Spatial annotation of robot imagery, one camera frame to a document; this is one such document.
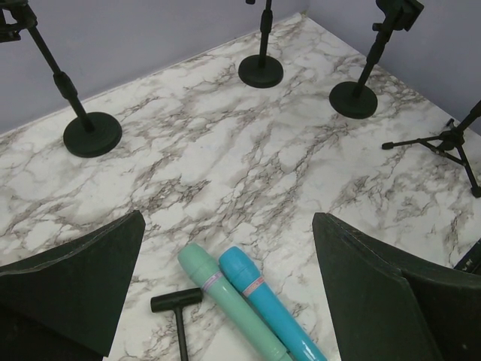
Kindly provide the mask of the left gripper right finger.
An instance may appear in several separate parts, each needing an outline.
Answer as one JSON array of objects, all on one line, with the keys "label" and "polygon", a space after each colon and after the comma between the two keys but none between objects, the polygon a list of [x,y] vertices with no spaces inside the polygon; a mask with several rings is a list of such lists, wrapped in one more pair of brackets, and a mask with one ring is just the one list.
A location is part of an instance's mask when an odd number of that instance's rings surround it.
[{"label": "left gripper right finger", "polygon": [[313,216],[322,282],[343,360],[478,360],[480,277]]}]

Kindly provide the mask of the black round-base clip stand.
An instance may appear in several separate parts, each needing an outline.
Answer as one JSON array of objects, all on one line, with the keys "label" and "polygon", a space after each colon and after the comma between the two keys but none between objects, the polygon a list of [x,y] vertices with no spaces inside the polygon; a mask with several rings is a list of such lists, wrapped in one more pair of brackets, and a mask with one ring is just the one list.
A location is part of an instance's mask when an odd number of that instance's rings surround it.
[{"label": "black round-base clip stand", "polygon": [[248,86],[267,89],[276,86],[283,79],[283,66],[267,54],[268,39],[272,30],[272,1],[267,0],[260,23],[261,41],[259,54],[243,59],[238,67],[239,78]]}]

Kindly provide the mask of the black stand with shock mount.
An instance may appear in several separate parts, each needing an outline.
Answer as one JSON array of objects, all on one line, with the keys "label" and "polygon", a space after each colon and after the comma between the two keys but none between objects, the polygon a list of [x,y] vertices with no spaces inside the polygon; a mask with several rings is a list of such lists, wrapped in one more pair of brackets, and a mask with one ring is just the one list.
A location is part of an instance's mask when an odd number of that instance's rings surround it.
[{"label": "black stand with shock mount", "polygon": [[123,135],[119,121],[106,113],[85,111],[71,78],[61,70],[38,31],[38,20],[29,3],[2,1],[1,12],[5,11],[9,12],[16,22],[8,23],[4,14],[1,15],[1,42],[20,41],[21,31],[28,31],[52,70],[57,89],[77,115],[63,132],[63,143],[67,150],[81,158],[94,158],[114,149]]}]

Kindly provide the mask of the blue microphone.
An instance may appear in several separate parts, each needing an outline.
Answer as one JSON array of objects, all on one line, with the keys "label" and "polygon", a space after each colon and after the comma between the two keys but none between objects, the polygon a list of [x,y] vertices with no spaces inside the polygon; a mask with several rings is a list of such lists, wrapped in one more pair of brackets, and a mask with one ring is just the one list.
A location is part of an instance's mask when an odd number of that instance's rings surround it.
[{"label": "blue microphone", "polygon": [[219,265],[231,284],[250,301],[296,360],[326,359],[246,253],[239,247],[231,247],[221,255]]}]

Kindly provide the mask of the mint green microphone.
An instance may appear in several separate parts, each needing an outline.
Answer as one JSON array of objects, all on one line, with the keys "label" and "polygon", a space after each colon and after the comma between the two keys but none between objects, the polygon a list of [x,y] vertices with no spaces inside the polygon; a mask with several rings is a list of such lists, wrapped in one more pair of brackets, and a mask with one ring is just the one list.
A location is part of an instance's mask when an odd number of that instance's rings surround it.
[{"label": "mint green microphone", "polygon": [[189,278],[207,293],[264,360],[290,360],[276,335],[221,272],[217,261],[200,245],[186,245],[177,259]]}]

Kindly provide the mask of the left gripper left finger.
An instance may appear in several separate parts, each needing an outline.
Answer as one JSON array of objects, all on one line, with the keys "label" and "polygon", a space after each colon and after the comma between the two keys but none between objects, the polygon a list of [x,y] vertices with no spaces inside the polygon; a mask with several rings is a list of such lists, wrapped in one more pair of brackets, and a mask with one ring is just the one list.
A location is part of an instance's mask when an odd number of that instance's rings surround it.
[{"label": "left gripper left finger", "polygon": [[108,356],[146,223],[133,211],[1,267],[2,356]]}]

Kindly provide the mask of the black tripod shock-mount stand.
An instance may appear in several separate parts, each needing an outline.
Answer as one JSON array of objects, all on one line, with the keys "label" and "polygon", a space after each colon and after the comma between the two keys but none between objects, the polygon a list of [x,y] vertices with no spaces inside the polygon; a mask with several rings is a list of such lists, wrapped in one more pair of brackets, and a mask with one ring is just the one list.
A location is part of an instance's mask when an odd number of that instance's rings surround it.
[{"label": "black tripod shock-mount stand", "polygon": [[391,150],[394,147],[402,147],[413,144],[421,144],[422,146],[427,147],[431,152],[437,154],[438,156],[442,156],[463,166],[470,181],[471,193],[475,198],[479,199],[480,186],[476,181],[463,148],[464,131],[479,117],[480,102],[478,102],[470,110],[470,113],[457,126],[454,126],[454,119],[451,118],[446,124],[448,129],[441,132],[439,135],[427,138],[417,138],[410,141],[386,142],[382,144],[381,148],[383,150]]}]

